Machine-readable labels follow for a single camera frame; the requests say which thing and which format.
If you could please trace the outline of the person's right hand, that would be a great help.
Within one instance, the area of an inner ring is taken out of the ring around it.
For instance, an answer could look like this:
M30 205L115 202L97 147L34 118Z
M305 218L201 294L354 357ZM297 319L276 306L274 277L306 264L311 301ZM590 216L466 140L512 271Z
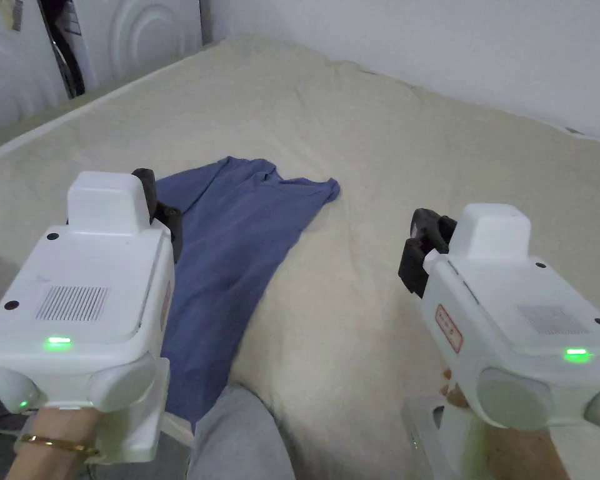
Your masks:
M442 373L446 384L439 392L453 406L468 408L469 403L460 386L451 384L452 372L445 369ZM557 454L551 435L547 430L540 431L518 431L515 429L502 429L488 425L489 448L497 460L515 459L518 461L554 461L562 465Z

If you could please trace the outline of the person's left hand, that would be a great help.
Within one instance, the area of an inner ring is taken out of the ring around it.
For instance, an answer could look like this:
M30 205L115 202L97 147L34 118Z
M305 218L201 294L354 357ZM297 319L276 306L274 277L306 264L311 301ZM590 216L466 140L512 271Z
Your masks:
M80 446L94 446L96 429L102 414L94 408L59 409L43 407L27 433L52 441L65 441Z

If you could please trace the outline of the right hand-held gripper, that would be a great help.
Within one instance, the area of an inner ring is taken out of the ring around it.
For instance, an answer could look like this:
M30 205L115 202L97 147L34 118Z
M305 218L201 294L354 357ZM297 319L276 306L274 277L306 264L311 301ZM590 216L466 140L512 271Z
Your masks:
M489 479L487 426L600 428L600 312L529 254L531 222L507 204L458 220L419 208L399 277L468 408L409 397L412 479Z

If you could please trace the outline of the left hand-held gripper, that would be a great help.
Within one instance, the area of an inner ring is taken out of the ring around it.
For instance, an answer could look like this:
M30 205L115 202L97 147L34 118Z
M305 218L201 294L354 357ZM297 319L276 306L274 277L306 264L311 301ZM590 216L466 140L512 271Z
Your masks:
M154 459L169 385L161 350L182 214L154 170L82 172L0 302L0 401L11 414L94 408L95 463Z

